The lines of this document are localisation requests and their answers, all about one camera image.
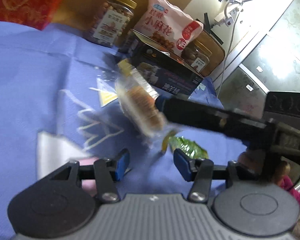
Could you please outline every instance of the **magenta cloth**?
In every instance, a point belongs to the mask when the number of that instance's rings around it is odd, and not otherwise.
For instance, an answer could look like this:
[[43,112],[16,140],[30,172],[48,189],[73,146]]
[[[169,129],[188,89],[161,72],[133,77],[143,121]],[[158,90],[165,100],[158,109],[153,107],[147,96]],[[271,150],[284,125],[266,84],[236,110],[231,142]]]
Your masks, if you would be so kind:
[[293,183],[291,181],[291,179],[289,178],[289,176],[284,176],[283,177],[283,181],[280,185],[281,188],[285,189],[285,190],[289,190],[290,194],[292,196],[295,197],[295,199],[298,201],[298,203],[300,204],[300,192],[298,192],[297,190],[294,189],[293,187]]

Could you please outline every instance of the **snack bag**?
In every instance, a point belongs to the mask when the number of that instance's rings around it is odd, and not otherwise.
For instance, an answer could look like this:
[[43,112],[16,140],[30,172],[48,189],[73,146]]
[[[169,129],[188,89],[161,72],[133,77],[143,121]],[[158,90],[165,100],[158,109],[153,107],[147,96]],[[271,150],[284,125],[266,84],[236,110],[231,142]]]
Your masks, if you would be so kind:
[[203,30],[203,23],[167,0],[149,0],[148,11],[134,29],[151,38],[178,56]]

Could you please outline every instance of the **red circle logo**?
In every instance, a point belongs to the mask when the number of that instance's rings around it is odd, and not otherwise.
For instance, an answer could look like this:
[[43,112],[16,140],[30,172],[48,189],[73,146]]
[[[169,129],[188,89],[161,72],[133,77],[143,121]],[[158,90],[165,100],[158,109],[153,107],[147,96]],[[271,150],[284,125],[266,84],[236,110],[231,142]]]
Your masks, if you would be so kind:
[[180,38],[176,44],[176,46],[179,50],[185,49],[186,45],[187,45],[187,43],[186,43],[185,39],[183,39],[183,38]]

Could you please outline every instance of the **green snack package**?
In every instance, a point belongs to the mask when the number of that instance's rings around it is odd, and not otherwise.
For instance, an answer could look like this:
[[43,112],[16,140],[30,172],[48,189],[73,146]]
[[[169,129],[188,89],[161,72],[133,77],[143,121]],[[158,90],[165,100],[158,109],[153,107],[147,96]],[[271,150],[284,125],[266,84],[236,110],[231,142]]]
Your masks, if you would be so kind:
[[183,136],[171,136],[169,139],[169,144],[172,152],[174,152],[175,149],[179,148],[191,159],[209,158],[208,153],[205,149],[202,149],[199,145],[197,145],[196,142],[183,138]]

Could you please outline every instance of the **yellow triangle pattern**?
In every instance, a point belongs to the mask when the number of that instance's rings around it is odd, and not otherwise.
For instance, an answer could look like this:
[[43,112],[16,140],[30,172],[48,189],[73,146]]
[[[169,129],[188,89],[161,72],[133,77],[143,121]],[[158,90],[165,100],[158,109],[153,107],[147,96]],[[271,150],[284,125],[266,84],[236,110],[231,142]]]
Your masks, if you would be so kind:
[[117,94],[108,91],[99,91],[99,98],[101,107],[109,104],[118,98]]

